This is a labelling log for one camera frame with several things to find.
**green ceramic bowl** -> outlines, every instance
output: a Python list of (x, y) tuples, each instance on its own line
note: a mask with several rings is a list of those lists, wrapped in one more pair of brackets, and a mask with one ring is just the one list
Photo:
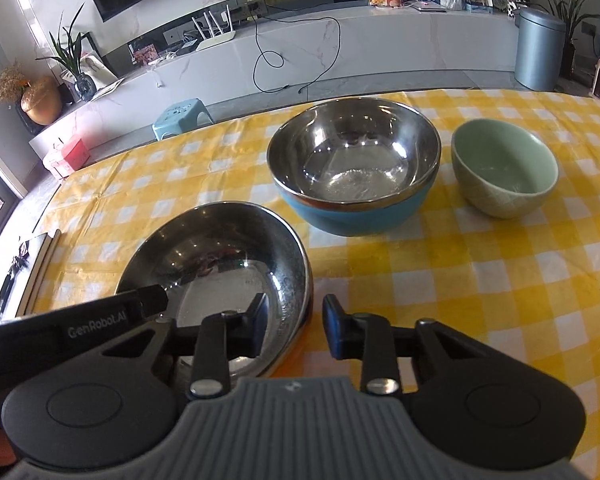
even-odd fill
[(516, 218), (540, 207), (558, 182), (551, 150), (503, 121), (478, 119), (460, 126), (451, 157), (464, 197), (496, 218)]

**plastic stool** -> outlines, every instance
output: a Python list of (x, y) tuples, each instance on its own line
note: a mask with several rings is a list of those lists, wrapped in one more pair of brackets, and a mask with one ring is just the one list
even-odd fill
[(198, 117), (205, 114), (211, 124), (215, 124), (204, 103), (200, 99), (190, 99), (171, 105), (162, 112), (153, 124), (155, 138), (163, 140), (167, 136), (176, 136), (198, 129)]

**yellow checkered tablecloth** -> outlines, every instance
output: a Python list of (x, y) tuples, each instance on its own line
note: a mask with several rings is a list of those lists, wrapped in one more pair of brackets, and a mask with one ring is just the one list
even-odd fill
[[(206, 202), (263, 204), (298, 232), (315, 277), (306, 336), (278, 374), (350, 374), (329, 356), (324, 294), (350, 312), (412, 326), (433, 317), (572, 386), (587, 410), (574, 462), (600, 478), (600, 102), (561, 94), (435, 90), (384, 96), (419, 108), (442, 138), (442, 166), (421, 211), (398, 230), (365, 238), (318, 231), (279, 198), (266, 165), (270, 137), (308, 105), (210, 126), (104, 160), (73, 174), (41, 232), (62, 235), (36, 312), (112, 294), (138, 246), (174, 216)], [(478, 117), (537, 134), (558, 158), (560, 181), (541, 210), (497, 221), (461, 197), (452, 132)], [(414, 387), (408, 360), (404, 383)]]

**metal plate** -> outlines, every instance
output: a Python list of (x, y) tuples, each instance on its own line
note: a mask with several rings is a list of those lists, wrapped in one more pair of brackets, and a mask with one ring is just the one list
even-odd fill
[(230, 362), (234, 381), (266, 373), (312, 308), (311, 269), (298, 235), (275, 213), (245, 202), (202, 205), (163, 225), (131, 258), (117, 292), (155, 283), (167, 291), (166, 315), (178, 326), (225, 310), (243, 312), (254, 294), (266, 293), (262, 352)]

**gray trash can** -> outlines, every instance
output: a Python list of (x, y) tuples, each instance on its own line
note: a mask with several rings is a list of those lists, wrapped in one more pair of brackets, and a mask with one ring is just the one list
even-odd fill
[(516, 20), (520, 27), (516, 80), (532, 90), (551, 92), (558, 82), (566, 25), (542, 10), (522, 9)]

